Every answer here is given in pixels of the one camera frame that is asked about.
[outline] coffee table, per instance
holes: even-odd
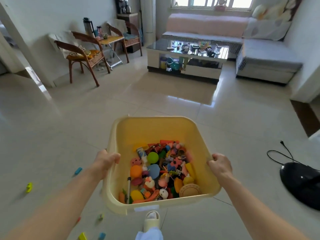
[[[217,84],[223,63],[228,59],[229,47],[220,46],[220,48],[217,48],[216,44],[210,44],[212,50],[220,52],[220,54],[211,55],[207,52],[201,53],[198,48],[191,48],[192,44],[198,45],[198,43],[178,40],[157,40],[146,48],[148,71]],[[182,50],[183,45],[189,45],[189,50]],[[168,47],[172,47],[174,50],[167,50]],[[166,69],[163,66],[161,68],[160,60],[163,57],[175,59],[180,64],[180,68],[178,70],[169,66]]]

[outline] slipper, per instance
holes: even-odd
[[[160,229],[160,215],[155,210],[152,210],[146,214],[146,218],[144,219],[143,232],[147,232],[152,227],[157,227],[158,229]]]

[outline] pink sofa cover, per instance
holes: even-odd
[[[248,21],[248,17],[173,13],[167,31],[241,38]]]

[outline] window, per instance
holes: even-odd
[[[213,9],[218,0],[172,0],[173,8]],[[253,0],[227,0],[229,10],[250,10]]]

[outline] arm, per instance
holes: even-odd
[[[120,154],[98,152],[94,163],[76,176],[55,198],[40,207],[22,225],[10,231],[4,240],[67,239],[83,208],[113,162]]]
[[[226,190],[250,236],[254,239],[307,239],[298,229],[276,215],[232,175],[229,159],[213,154],[208,165],[219,184]]]

